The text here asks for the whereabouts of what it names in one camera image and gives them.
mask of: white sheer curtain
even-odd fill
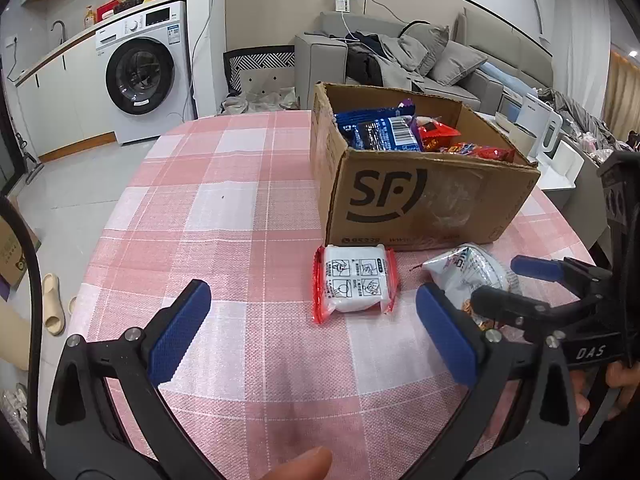
[[[556,0],[554,87],[602,116],[609,72],[609,0]]]

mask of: barcode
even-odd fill
[[[389,117],[391,130],[394,133],[396,146],[405,146],[407,144],[416,144],[411,130],[406,125],[406,121],[402,117]]]

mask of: white kettle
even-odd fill
[[[528,153],[530,158],[536,158],[541,152],[550,152],[556,145],[562,117],[548,104],[531,94],[526,94],[515,123],[536,136],[536,141]]]

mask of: faucet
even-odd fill
[[[53,28],[56,26],[56,23],[62,25],[62,39],[60,40],[60,45],[62,45],[66,41],[65,22],[63,22],[62,20],[56,20],[55,22],[53,22],[53,25],[51,25],[51,30],[53,30]]]

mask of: human hand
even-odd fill
[[[325,447],[315,447],[280,464],[260,480],[323,480],[332,460],[331,451]]]
[[[570,375],[574,386],[578,420],[580,420],[589,411],[589,401],[580,393],[584,388],[586,375],[583,370],[574,370]],[[632,368],[626,368],[620,361],[610,363],[607,366],[606,381],[607,386],[610,388],[621,388],[618,400],[607,416],[607,420],[611,420],[618,416],[631,402],[636,388],[640,384],[640,362],[636,363]]]

